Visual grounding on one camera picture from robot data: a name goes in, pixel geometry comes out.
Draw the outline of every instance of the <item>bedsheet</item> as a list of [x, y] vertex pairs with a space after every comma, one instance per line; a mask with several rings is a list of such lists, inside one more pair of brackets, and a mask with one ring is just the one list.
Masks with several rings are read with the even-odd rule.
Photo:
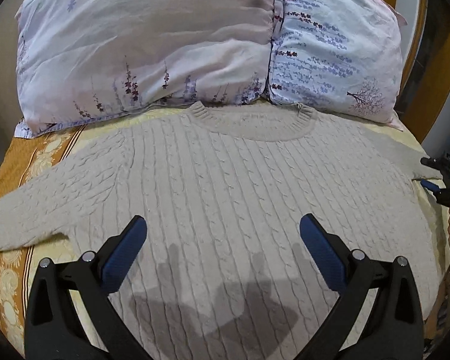
[[[49, 133], [32, 140], [14, 139], [0, 169], [0, 197], [39, 175], [44, 169], [53, 166], [68, 155], [79, 150], [86, 150], [87, 144], [110, 130], [179, 112], [182, 112], [182, 109], [155, 109], [116, 121]], [[360, 120], [360, 123], [366, 128], [386, 134], [394, 140], [424, 153], [413, 135], [404, 127], [403, 131], [399, 131], [362, 119], [357, 120]], [[435, 230], [432, 240], [435, 258], [437, 266], [444, 273], [450, 262], [450, 251], [446, 242], [447, 210], [437, 205], [433, 197], [416, 181], [414, 190], [430, 228]], [[56, 263], [77, 258], [70, 242], [65, 237], [54, 237], [34, 247], [0, 253], [0, 328], [22, 354], [24, 315], [28, 294], [38, 262], [43, 257], [51, 257]], [[73, 300], [85, 331], [89, 337], [95, 337], [94, 334], [91, 334], [91, 323], [77, 294], [74, 294]]]

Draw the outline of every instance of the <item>blue object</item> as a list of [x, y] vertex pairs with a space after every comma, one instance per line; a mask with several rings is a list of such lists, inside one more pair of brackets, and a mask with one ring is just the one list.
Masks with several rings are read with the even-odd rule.
[[300, 220], [300, 237], [318, 266], [325, 283], [332, 291], [342, 294], [347, 288], [346, 269], [326, 238], [320, 224], [307, 215]]
[[420, 185], [423, 188], [428, 189], [431, 192], [438, 192], [440, 191], [440, 187], [437, 184], [431, 183], [428, 180], [420, 180]]
[[121, 242], [102, 268], [101, 288], [106, 294], [117, 292], [133, 261], [147, 239], [147, 222], [142, 217], [131, 223]]

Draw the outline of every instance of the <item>floral pillow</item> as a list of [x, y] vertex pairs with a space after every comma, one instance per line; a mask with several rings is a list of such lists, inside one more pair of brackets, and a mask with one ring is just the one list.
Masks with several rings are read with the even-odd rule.
[[273, 15], [274, 0], [25, 0], [15, 136], [152, 104], [247, 104], [265, 88]]
[[382, 0], [283, 0], [281, 20], [272, 40], [272, 102], [392, 120], [401, 38]]

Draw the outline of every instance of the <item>ribbed neckline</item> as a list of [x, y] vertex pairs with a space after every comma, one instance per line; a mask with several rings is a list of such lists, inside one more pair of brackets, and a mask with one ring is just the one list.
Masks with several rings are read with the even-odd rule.
[[193, 123], [211, 132], [265, 142], [301, 138], [313, 129], [317, 119], [313, 108], [296, 104], [205, 107], [196, 102], [187, 111]]

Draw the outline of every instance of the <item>beige cable knit sweater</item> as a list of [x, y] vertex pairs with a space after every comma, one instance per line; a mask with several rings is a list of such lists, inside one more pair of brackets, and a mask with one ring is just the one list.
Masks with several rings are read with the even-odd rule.
[[291, 359], [337, 299], [300, 239], [308, 212], [371, 258], [406, 256], [425, 312], [435, 299], [411, 187], [435, 174], [365, 130], [308, 107], [195, 103], [114, 131], [0, 199], [0, 250], [59, 232], [78, 253], [97, 250], [142, 215], [147, 242], [111, 300], [156, 360]]

